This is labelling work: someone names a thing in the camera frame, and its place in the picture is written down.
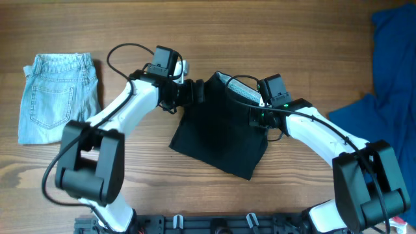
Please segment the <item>black shorts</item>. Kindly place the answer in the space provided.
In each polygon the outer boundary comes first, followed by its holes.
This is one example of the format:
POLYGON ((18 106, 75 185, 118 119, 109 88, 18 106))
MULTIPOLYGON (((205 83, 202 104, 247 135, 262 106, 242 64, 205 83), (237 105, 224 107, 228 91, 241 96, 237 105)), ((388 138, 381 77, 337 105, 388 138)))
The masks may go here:
POLYGON ((251 180, 265 153, 268 130, 249 125, 248 107, 230 100, 220 71, 204 83, 205 101, 184 108, 169 147, 224 172, 251 180))

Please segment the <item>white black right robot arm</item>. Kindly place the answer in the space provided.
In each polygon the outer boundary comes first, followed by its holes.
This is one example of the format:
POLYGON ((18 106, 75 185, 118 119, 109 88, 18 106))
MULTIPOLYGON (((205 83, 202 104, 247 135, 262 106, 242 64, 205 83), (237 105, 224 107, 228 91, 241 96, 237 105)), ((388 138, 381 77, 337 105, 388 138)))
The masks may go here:
POLYGON ((303 142, 332 169, 335 197, 310 208, 315 233, 359 233, 409 211, 411 200, 394 149, 369 142, 327 120, 304 99, 250 108, 250 125, 277 128, 303 142))

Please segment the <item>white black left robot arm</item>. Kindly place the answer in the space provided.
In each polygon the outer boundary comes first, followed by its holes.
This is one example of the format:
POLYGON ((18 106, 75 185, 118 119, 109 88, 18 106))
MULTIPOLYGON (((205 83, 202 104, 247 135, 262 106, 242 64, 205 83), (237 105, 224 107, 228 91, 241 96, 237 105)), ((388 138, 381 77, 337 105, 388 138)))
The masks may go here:
POLYGON ((136 211, 121 194, 125 140, 156 107, 169 111, 198 100, 199 82, 186 80, 189 65, 153 61, 127 78, 122 93, 86 122, 68 122, 52 165, 55 186, 93 212, 97 233, 134 233, 136 211))

